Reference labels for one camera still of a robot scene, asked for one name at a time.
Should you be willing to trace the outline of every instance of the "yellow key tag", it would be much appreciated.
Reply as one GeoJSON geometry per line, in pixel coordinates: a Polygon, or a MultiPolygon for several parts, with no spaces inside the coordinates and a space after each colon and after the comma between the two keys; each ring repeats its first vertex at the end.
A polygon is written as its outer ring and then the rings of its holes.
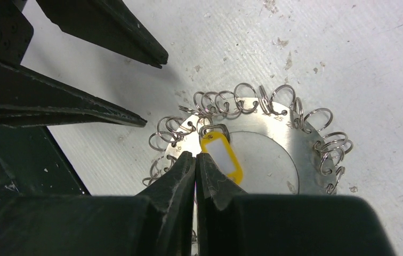
{"type": "Polygon", "coordinates": [[[239,165],[230,143],[221,132],[208,132],[200,140],[201,151],[211,155],[220,171],[236,184],[243,180],[243,170],[239,165]]]}

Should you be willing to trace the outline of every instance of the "metal disc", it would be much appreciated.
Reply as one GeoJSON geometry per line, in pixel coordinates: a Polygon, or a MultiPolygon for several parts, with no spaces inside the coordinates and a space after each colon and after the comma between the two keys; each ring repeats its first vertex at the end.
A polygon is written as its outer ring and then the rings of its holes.
{"type": "MultiPolygon", "coordinates": [[[[244,108],[253,108],[253,102],[258,101],[257,98],[238,98],[238,100],[244,100],[244,108]]],[[[221,100],[219,104],[222,105],[225,102],[233,106],[231,112],[236,111],[234,99],[221,100]]],[[[250,114],[240,114],[236,117],[229,116],[227,118],[213,117],[213,123],[225,124],[230,133],[241,131],[254,132],[275,141],[286,150],[296,167],[297,176],[299,178],[299,194],[325,195],[328,184],[336,183],[336,175],[335,173],[322,175],[318,170],[321,157],[320,154],[314,150],[313,145],[317,141],[321,141],[321,143],[324,144],[322,136],[319,135],[316,129],[308,122],[305,123],[305,127],[312,130],[310,134],[296,129],[294,127],[294,119],[298,117],[298,115],[289,108],[276,102],[273,102],[273,108],[280,113],[286,110],[288,114],[285,116],[274,114],[267,115],[258,107],[250,114]]],[[[193,155],[197,155],[202,151],[198,131],[203,125],[210,124],[210,122],[207,118],[192,115],[181,126],[189,127],[188,122],[192,122],[193,124],[197,124],[198,122],[197,133],[193,132],[185,136],[175,147],[168,145],[165,155],[178,158],[184,151],[189,151],[193,155]]],[[[334,169],[333,161],[330,158],[324,165],[332,170],[334,169]]]]}

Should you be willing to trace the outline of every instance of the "black machine part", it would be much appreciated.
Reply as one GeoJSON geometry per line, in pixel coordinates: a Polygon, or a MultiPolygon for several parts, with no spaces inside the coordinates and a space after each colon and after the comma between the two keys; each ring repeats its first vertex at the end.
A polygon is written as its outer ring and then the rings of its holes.
{"type": "Polygon", "coordinates": [[[394,255],[362,199],[248,195],[226,178],[185,152],[135,197],[17,198],[0,214],[0,255],[190,255],[195,182],[200,256],[394,255]]]}

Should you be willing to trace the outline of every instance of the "white table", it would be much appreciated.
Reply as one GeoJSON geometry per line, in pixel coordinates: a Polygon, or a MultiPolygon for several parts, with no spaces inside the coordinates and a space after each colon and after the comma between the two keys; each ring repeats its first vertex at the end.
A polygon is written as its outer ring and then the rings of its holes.
{"type": "Polygon", "coordinates": [[[167,49],[162,70],[62,33],[35,1],[23,11],[35,28],[24,66],[149,121],[50,127],[92,195],[141,191],[161,155],[148,136],[196,91],[248,82],[270,92],[286,80],[306,111],[330,108],[329,131],[355,142],[338,194],[364,198],[403,255],[403,1],[125,2],[167,49]]]}

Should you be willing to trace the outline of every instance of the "metal key ring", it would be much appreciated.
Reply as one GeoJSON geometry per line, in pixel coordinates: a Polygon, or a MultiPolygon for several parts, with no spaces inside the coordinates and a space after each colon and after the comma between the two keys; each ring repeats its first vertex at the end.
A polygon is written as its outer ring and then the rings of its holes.
{"type": "Polygon", "coordinates": [[[177,137],[175,137],[175,135],[173,135],[173,133],[171,133],[171,132],[161,131],[161,132],[155,132],[155,133],[153,133],[153,134],[150,135],[150,137],[148,138],[148,145],[150,145],[150,147],[151,147],[152,149],[154,149],[154,150],[156,150],[156,151],[159,151],[159,152],[164,152],[165,149],[161,149],[161,148],[155,147],[155,146],[153,146],[153,145],[151,144],[151,139],[152,139],[154,136],[156,136],[156,135],[159,135],[159,137],[160,137],[162,140],[164,140],[165,142],[167,142],[167,143],[175,143],[175,142],[180,141],[180,140],[179,140],[177,137]],[[162,134],[167,134],[167,135],[169,135],[170,137],[172,137],[173,141],[172,141],[172,140],[167,140],[167,139],[163,138],[162,134]]]}
{"type": "Polygon", "coordinates": [[[338,169],[336,169],[336,171],[335,171],[336,176],[337,176],[336,183],[335,183],[335,185],[333,185],[332,183],[327,185],[327,189],[326,189],[327,194],[331,195],[335,191],[336,187],[338,186],[338,183],[340,183],[341,176],[343,176],[345,172],[346,172],[346,167],[344,167],[344,166],[340,166],[338,169]]]}
{"type": "Polygon", "coordinates": [[[230,143],[230,132],[228,131],[227,126],[224,124],[209,124],[203,126],[200,128],[200,132],[198,133],[200,139],[202,139],[208,133],[208,130],[213,130],[214,128],[220,128],[222,130],[222,134],[225,136],[228,143],[230,143]]]}
{"type": "MultiPolygon", "coordinates": [[[[272,103],[273,102],[273,99],[274,99],[274,97],[277,95],[277,93],[281,90],[281,89],[284,89],[284,88],[288,88],[288,89],[290,89],[291,91],[292,91],[292,94],[293,94],[293,100],[291,101],[291,104],[289,104],[289,108],[290,109],[293,109],[293,106],[294,106],[294,104],[296,103],[296,91],[294,90],[294,88],[292,87],[292,86],[290,86],[289,84],[284,84],[284,85],[281,85],[281,86],[279,86],[279,87],[277,87],[273,92],[272,92],[272,95],[271,95],[271,98],[270,98],[270,103],[272,103]]],[[[280,115],[278,112],[276,112],[274,109],[273,109],[273,107],[271,108],[271,112],[273,113],[273,114],[275,114],[275,115],[280,115]]]]}
{"type": "Polygon", "coordinates": [[[332,121],[333,121],[333,112],[332,112],[330,109],[328,109],[328,108],[317,108],[317,109],[314,109],[314,110],[310,111],[310,112],[303,118],[304,122],[306,122],[307,119],[308,119],[311,115],[313,115],[314,113],[319,113],[319,112],[323,112],[323,111],[324,111],[324,112],[328,112],[328,113],[330,114],[329,120],[327,121],[327,123],[326,123],[321,129],[318,129],[318,130],[316,130],[316,131],[320,132],[320,131],[324,130],[324,129],[327,128],[327,127],[332,123],[332,121]]]}
{"type": "Polygon", "coordinates": [[[237,109],[237,111],[234,112],[234,113],[228,112],[228,109],[230,108],[230,104],[229,104],[228,102],[225,102],[225,103],[224,103],[224,106],[225,106],[225,104],[226,104],[226,108],[227,108],[226,110],[223,110],[221,107],[219,107],[219,105],[217,104],[217,97],[218,97],[218,96],[222,96],[222,94],[225,94],[225,93],[231,93],[233,96],[235,95],[233,92],[230,92],[230,91],[220,91],[219,93],[217,93],[216,96],[214,97],[214,104],[215,104],[216,108],[217,108],[221,113],[224,113],[224,114],[226,114],[226,115],[228,115],[228,116],[236,116],[236,115],[240,114],[240,113],[241,113],[241,110],[239,110],[239,109],[237,109]]]}
{"type": "MultiPolygon", "coordinates": [[[[203,115],[205,115],[205,116],[210,115],[209,113],[205,112],[204,109],[201,108],[200,105],[197,103],[197,95],[198,94],[201,95],[200,103],[201,103],[201,105],[203,105],[203,95],[205,95],[205,93],[198,91],[198,92],[194,93],[194,96],[192,97],[192,100],[194,101],[195,108],[197,108],[197,110],[200,113],[202,113],[203,115]]],[[[211,104],[214,104],[214,101],[210,97],[208,97],[208,99],[210,100],[211,104]]]]}
{"type": "Polygon", "coordinates": [[[339,151],[339,155],[340,155],[340,160],[338,160],[338,162],[335,164],[335,167],[337,167],[344,160],[345,153],[344,153],[344,149],[342,149],[342,148],[334,148],[332,150],[329,150],[329,151],[325,152],[323,154],[323,157],[321,158],[321,162],[319,164],[319,172],[324,176],[329,175],[329,174],[331,174],[333,172],[332,169],[328,169],[326,172],[323,170],[323,166],[324,166],[325,161],[328,159],[328,157],[330,156],[330,154],[333,151],[337,151],[337,152],[339,151]]]}
{"type": "Polygon", "coordinates": [[[253,88],[253,86],[251,86],[251,85],[249,85],[249,84],[247,84],[247,83],[240,83],[240,84],[236,85],[236,87],[235,87],[235,89],[234,89],[234,91],[233,91],[233,95],[234,95],[234,97],[235,97],[236,107],[237,107],[238,109],[240,109],[241,112],[244,113],[244,114],[253,113],[253,112],[256,110],[256,108],[258,107],[259,103],[258,103],[258,101],[254,101],[254,102],[253,102],[253,108],[251,108],[251,109],[245,109],[243,106],[241,106],[241,103],[240,103],[240,101],[238,100],[238,98],[239,98],[239,97],[238,97],[238,94],[236,93],[236,92],[238,91],[238,88],[239,88],[241,85],[252,89],[253,94],[255,95],[255,98],[258,98],[258,96],[256,95],[256,91],[255,91],[255,89],[253,88]]]}
{"type": "MultiPolygon", "coordinates": [[[[150,167],[150,177],[151,177],[152,179],[158,177],[159,174],[162,174],[162,170],[159,170],[158,168],[156,168],[156,165],[158,164],[159,160],[161,160],[162,158],[164,158],[164,156],[158,157],[158,158],[153,162],[153,164],[152,164],[151,167],[150,167]],[[156,169],[156,170],[157,170],[157,173],[156,173],[156,174],[153,174],[153,169],[156,169]]],[[[169,167],[164,167],[164,169],[163,169],[164,172],[167,172],[168,169],[170,169],[170,168],[173,166],[173,164],[176,162],[176,158],[173,157],[173,156],[171,156],[171,155],[167,155],[166,158],[167,158],[168,160],[170,160],[170,166],[169,166],[169,167]]]]}
{"type": "Polygon", "coordinates": [[[305,129],[305,119],[303,118],[303,106],[302,106],[302,101],[299,97],[296,97],[296,101],[294,103],[294,111],[296,114],[299,115],[296,119],[294,119],[294,122],[297,124],[296,128],[301,129],[303,132],[310,134],[311,129],[305,129]]]}
{"type": "Polygon", "coordinates": [[[143,179],[142,179],[142,184],[143,184],[145,187],[148,187],[149,185],[151,185],[151,183],[153,182],[153,180],[157,180],[157,179],[152,178],[152,177],[143,178],[143,179]]]}
{"type": "MultiPolygon", "coordinates": [[[[323,140],[325,141],[327,138],[330,138],[330,137],[335,136],[335,135],[341,135],[341,136],[344,136],[344,138],[343,138],[343,139],[336,139],[336,140],[329,141],[329,142],[325,143],[325,145],[322,146],[321,148],[319,148],[319,146],[321,145],[321,142],[320,142],[320,141],[317,141],[317,142],[315,143],[315,145],[313,146],[314,149],[315,149],[317,152],[325,153],[325,152],[329,151],[328,147],[329,147],[330,145],[332,145],[332,144],[335,144],[335,143],[338,143],[338,142],[342,142],[341,145],[335,147],[335,148],[341,148],[341,147],[345,146],[345,145],[348,143],[348,141],[350,141],[350,140],[348,139],[348,135],[347,135],[346,133],[344,133],[344,132],[332,132],[332,133],[329,133],[329,134],[323,136],[323,140]]],[[[349,153],[351,150],[352,150],[352,147],[349,148],[346,152],[349,153]]]]}
{"type": "Polygon", "coordinates": [[[222,116],[223,115],[223,113],[214,113],[214,112],[212,112],[212,111],[210,111],[204,104],[203,104],[203,99],[204,98],[208,98],[210,101],[211,101],[211,104],[213,104],[213,100],[209,97],[209,95],[217,95],[217,93],[216,92],[205,92],[204,94],[203,94],[203,96],[201,97],[201,106],[203,107],[203,110],[206,112],[206,113],[208,113],[208,115],[211,115],[211,116],[222,116]]]}
{"type": "Polygon", "coordinates": [[[178,105],[178,108],[186,113],[189,113],[191,115],[196,115],[196,116],[204,116],[205,114],[203,114],[202,112],[196,111],[195,109],[191,109],[182,105],[178,105]]]}
{"type": "Polygon", "coordinates": [[[261,98],[259,99],[259,103],[261,105],[261,108],[263,109],[263,112],[267,115],[272,113],[272,108],[269,103],[269,98],[266,93],[266,89],[264,89],[263,85],[258,86],[258,90],[260,91],[261,98]]]}
{"type": "Polygon", "coordinates": [[[181,117],[176,117],[176,116],[170,117],[170,118],[168,118],[167,121],[165,122],[165,127],[167,128],[167,130],[168,130],[169,132],[175,134],[175,135],[178,136],[178,137],[186,136],[186,135],[191,134],[193,131],[195,131],[196,128],[195,128],[195,126],[194,126],[192,123],[191,123],[192,125],[189,124],[189,126],[191,126],[190,129],[188,129],[188,128],[186,128],[186,127],[183,127],[183,126],[182,126],[182,123],[184,123],[184,121],[186,121],[186,119],[181,118],[181,117]],[[170,127],[170,125],[168,124],[170,121],[175,121],[175,122],[178,124],[178,129],[181,128],[181,129],[183,129],[183,130],[186,130],[187,132],[177,132],[177,131],[173,130],[173,129],[170,127]]]}
{"type": "Polygon", "coordinates": [[[198,120],[197,120],[197,125],[195,126],[196,127],[196,131],[197,131],[197,133],[200,135],[200,129],[203,127],[200,127],[200,128],[198,128],[198,125],[199,124],[202,124],[200,121],[203,119],[203,126],[205,126],[205,125],[210,125],[210,124],[212,124],[213,123],[213,120],[212,120],[212,118],[210,118],[210,117],[208,117],[208,116],[200,116],[200,117],[198,117],[198,120]]]}

